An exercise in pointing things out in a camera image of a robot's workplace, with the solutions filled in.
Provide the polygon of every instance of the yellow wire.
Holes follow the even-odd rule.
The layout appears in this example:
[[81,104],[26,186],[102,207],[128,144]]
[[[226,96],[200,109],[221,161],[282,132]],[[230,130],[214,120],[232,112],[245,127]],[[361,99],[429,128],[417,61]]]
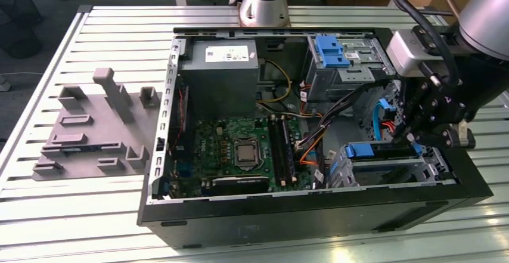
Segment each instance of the yellow wire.
[[274,102],[278,102],[281,101],[282,99],[285,99],[292,91],[292,81],[289,80],[289,76],[288,76],[288,73],[286,71],[284,71],[284,69],[281,68],[281,66],[277,65],[276,62],[273,62],[272,60],[265,60],[265,62],[270,63],[272,65],[276,66],[276,68],[281,71],[282,75],[285,75],[285,78],[286,78],[286,81],[288,81],[288,90],[286,90],[286,93],[285,95],[282,95],[280,98],[276,98],[276,99],[270,99],[270,100],[261,100],[258,101],[258,103],[274,103]]
[[310,147],[307,148],[307,151],[305,151],[305,153],[303,153],[301,159],[298,160],[299,163],[303,162],[305,157],[307,156],[307,154],[309,154],[310,150],[314,148],[314,146],[318,144],[318,142],[319,142],[321,138],[323,137],[323,135],[325,135],[325,132],[323,132],[323,133],[319,135],[319,137],[314,140],[313,144],[311,144]]

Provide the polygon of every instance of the motherboard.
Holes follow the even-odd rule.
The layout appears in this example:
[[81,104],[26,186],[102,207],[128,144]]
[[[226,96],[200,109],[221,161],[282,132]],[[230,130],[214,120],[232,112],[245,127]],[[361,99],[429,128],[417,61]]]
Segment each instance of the motherboard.
[[[192,163],[177,163],[181,197],[214,196],[217,194],[208,192],[213,185],[224,185],[226,190],[221,195],[228,194],[228,190],[249,188],[238,184],[242,178],[265,181],[265,192],[310,189],[311,176],[305,166],[296,166],[289,181],[284,180],[284,171],[277,169],[273,149],[278,146],[274,141],[281,140],[272,133],[272,123],[273,119],[266,117],[197,121],[194,159]],[[288,117],[284,124],[285,136],[293,146],[301,139],[298,121]],[[290,155],[288,166],[293,166],[293,152]]]

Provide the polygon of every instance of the ram slot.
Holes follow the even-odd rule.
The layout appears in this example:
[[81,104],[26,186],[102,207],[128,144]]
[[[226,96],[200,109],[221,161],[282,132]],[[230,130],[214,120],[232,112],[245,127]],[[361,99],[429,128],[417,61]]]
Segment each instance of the ram slot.
[[276,184],[285,186],[285,155],[282,153],[282,141],[280,133],[280,118],[272,115],[268,119],[269,128],[269,139],[272,148],[272,164],[273,164],[273,174],[276,178]]
[[282,154],[285,159],[285,176],[286,176],[286,182],[294,183],[297,181],[297,175],[294,172],[294,164],[293,164],[293,149],[292,149],[292,143],[289,139],[289,129],[288,129],[288,123],[285,116],[281,116],[280,121],[280,130],[282,131]]

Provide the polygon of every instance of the green circuit board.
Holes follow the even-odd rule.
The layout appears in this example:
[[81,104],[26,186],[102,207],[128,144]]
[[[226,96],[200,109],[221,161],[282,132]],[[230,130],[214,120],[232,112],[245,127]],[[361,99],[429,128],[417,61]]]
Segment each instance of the green circuit board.
[[[286,120],[290,140],[301,139],[296,118]],[[258,165],[245,171],[236,166],[234,142],[257,139]],[[297,170],[297,183],[280,186],[276,183],[272,164],[272,148],[266,118],[232,118],[221,120],[201,120],[196,126],[194,160],[190,166],[192,176],[180,178],[180,188],[184,197],[201,196],[201,179],[206,177],[253,175],[270,179],[269,191],[306,190],[310,188],[310,173]]]

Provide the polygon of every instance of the blue plastic latch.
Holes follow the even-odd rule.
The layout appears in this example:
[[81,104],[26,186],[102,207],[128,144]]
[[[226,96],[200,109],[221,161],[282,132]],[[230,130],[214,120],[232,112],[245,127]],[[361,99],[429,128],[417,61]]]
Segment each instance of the blue plastic latch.
[[422,146],[418,145],[415,142],[413,142],[411,147],[415,150],[417,155],[421,156],[422,155]]
[[353,149],[351,149],[350,146],[346,146],[343,148],[343,151],[346,152],[346,157],[354,157],[355,154],[354,154]]
[[338,55],[342,52],[342,45],[337,42],[335,36],[317,36],[318,52],[323,55]]
[[335,170],[335,168],[337,168],[338,165],[339,165],[339,162],[338,162],[338,161],[335,161],[335,162],[331,164],[329,175],[331,175],[331,174],[334,173],[334,170]]
[[354,154],[357,157],[371,157],[374,156],[373,148],[370,144],[350,144]]
[[389,104],[389,102],[387,102],[387,100],[385,100],[385,98],[378,99],[378,103],[379,103],[381,108],[383,110],[389,110],[391,112],[395,111],[395,108],[393,107],[393,105]]
[[337,41],[335,36],[317,36],[314,38],[317,45],[315,49],[322,57],[322,64],[325,68],[347,68],[350,61],[342,54],[342,45]]

